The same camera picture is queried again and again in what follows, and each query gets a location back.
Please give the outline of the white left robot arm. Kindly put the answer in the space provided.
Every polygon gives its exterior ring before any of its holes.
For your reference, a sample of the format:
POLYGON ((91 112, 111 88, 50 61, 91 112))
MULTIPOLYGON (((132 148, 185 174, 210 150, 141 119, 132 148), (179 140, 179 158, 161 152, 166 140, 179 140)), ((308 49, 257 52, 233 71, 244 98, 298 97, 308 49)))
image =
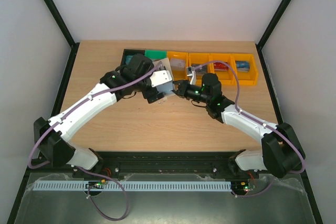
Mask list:
POLYGON ((29 168, 50 164, 91 170, 99 162, 99 157, 94 150, 71 142, 76 132, 102 110, 134 92, 141 92, 148 103, 163 98, 164 94, 157 88, 170 81, 172 76, 163 63, 153 63, 142 54, 134 55, 128 64, 105 73, 94 88, 71 107, 47 120, 38 118, 34 122, 33 149, 39 150, 46 161, 41 165, 29 161, 29 168))

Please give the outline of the beige leather card holder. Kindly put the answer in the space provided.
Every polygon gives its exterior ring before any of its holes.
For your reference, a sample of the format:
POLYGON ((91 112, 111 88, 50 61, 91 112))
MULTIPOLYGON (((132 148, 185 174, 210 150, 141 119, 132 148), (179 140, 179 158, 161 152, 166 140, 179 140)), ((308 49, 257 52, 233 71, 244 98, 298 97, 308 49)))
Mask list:
POLYGON ((164 99, 166 97, 175 95, 174 90, 174 78, 173 72, 168 58, 161 59, 153 62, 155 71, 151 75, 150 80, 152 86, 158 90, 159 93, 163 93, 164 99))

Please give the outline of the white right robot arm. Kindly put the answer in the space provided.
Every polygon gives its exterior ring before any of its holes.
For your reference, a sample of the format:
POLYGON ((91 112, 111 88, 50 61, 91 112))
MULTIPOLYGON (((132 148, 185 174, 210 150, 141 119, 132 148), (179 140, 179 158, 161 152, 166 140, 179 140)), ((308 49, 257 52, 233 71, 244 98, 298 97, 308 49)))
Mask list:
POLYGON ((241 109, 222 94, 217 75, 203 75, 200 86, 188 80, 179 80, 175 84, 177 96, 204 103, 212 119, 239 129, 260 144, 258 151, 241 150, 231 158, 229 172, 232 176, 239 178, 248 170, 266 170, 283 178, 288 173, 304 171, 305 154, 293 127, 287 123, 267 122, 241 109))

